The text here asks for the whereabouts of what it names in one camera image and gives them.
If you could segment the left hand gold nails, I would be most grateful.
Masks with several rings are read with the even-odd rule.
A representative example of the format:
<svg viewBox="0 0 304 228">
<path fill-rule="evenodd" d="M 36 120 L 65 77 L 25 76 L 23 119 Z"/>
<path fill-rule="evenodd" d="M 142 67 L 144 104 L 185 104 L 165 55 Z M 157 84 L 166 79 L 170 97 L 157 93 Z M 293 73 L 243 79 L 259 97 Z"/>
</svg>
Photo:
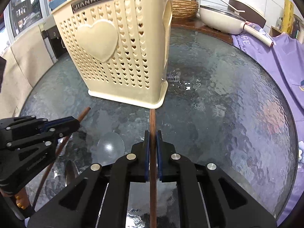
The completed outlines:
<svg viewBox="0 0 304 228">
<path fill-rule="evenodd" d="M 25 210 L 30 206 L 29 197 L 25 188 L 22 188 L 14 197 L 18 208 Z"/>
</svg>

